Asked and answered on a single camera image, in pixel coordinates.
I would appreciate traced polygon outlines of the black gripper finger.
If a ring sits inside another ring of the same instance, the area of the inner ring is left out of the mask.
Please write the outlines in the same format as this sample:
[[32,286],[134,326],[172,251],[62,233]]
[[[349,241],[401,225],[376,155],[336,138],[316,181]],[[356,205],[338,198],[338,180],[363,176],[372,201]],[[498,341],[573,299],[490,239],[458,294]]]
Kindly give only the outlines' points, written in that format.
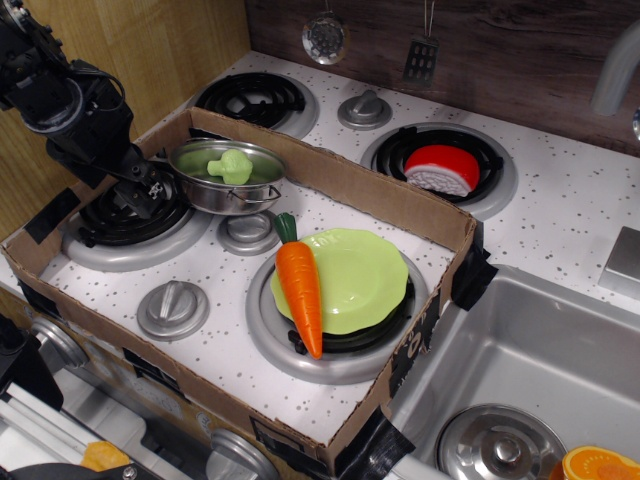
[[159,209],[161,196],[135,192],[131,196],[130,207],[142,219],[151,218]]
[[118,185],[112,188],[114,209],[122,215],[136,215],[132,200],[122,192]]

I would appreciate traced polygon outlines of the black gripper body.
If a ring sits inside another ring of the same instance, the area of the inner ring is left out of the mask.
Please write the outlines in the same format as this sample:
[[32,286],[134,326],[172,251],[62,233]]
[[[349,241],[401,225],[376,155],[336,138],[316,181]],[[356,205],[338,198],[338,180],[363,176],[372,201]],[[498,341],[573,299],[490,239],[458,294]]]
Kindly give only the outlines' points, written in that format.
[[168,177],[154,163],[146,160],[142,151],[135,144],[128,146],[111,174],[118,179],[116,185],[130,199],[135,192],[148,195],[159,194],[161,207],[165,201],[170,200],[173,196]]

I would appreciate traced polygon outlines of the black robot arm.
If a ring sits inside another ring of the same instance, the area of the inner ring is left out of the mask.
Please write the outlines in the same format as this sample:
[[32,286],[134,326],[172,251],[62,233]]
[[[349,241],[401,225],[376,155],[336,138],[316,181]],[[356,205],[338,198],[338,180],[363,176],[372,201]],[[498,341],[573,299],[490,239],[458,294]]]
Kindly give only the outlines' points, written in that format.
[[1,4],[1,107],[45,137],[48,155],[95,188],[117,179],[118,197],[143,219],[168,199],[162,173],[130,139],[133,112],[114,76],[70,61],[48,26],[20,1]]

